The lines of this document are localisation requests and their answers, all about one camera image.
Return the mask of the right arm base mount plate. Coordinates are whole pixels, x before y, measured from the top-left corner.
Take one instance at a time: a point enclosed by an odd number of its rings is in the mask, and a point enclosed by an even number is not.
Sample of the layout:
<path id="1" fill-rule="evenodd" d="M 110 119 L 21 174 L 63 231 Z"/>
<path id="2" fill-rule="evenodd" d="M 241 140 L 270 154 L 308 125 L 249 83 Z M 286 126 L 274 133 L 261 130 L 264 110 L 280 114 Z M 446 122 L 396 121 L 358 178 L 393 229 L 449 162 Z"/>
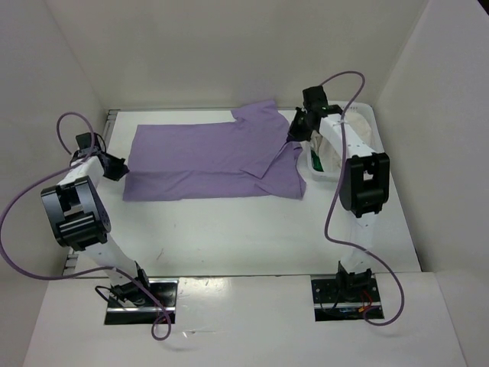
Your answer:
<path id="1" fill-rule="evenodd" d="M 333 276 L 311 277 L 314 316 L 316 322 L 362 320 L 363 312 L 368 318 L 382 320 L 384 312 L 375 278 L 366 290 L 355 295 L 340 294 Z"/>

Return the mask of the purple t-shirt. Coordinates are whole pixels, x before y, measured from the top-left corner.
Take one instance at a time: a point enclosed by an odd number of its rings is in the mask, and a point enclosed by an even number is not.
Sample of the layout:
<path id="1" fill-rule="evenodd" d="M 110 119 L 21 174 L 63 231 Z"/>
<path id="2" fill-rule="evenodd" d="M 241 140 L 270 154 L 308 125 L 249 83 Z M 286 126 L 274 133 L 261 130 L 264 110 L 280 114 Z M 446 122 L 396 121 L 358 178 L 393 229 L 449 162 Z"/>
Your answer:
<path id="1" fill-rule="evenodd" d="M 273 100 L 232 110 L 233 121 L 139 125 L 128 159 L 123 199 L 278 196 L 300 200 L 306 182 L 297 169 L 301 144 Z"/>

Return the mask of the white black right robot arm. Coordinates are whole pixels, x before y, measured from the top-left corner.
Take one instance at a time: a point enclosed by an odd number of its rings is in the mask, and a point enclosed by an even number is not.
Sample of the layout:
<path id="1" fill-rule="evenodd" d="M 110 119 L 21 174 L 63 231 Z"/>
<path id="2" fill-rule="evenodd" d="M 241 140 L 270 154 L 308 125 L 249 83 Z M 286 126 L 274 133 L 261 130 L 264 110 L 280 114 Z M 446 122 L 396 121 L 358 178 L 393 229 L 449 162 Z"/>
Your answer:
<path id="1" fill-rule="evenodd" d="M 325 237 L 351 249 L 351 254 L 338 263 L 335 292 L 342 300 L 353 300 L 371 285 L 372 270 L 366 265 L 366 258 L 379 259 L 371 252 L 372 237 L 377 216 L 390 195 L 390 158 L 374 150 L 345 117 L 346 112 L 337 105 L 297 108 L 287 140 L 306 141 L 318 148 L 328 143 L 341 158 Z M 352 219 L 349 239 L 335 239 L 329 234 L 337 203 Z"/>

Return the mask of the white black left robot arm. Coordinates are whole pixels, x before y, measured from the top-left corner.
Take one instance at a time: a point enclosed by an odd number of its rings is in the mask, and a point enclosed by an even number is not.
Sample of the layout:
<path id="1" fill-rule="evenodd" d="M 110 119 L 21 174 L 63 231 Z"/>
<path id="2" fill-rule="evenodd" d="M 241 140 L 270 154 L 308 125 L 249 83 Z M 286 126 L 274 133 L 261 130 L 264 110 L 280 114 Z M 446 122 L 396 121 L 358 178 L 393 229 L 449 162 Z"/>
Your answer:
<path id="1" fill-rule="evenodd" d="M 123 158 L 99 152 L 84 161 L 76 153 L 68 174 L 42 190 L 40 197 L 58 244 L 83 253 L 102 268 L 118 301 L 143 307 L 151 302 L 153 288 L 144 270 L 110 235 L 112 224 L 97 191 L 103 177 L 118 181 L 128 172 Z"/>

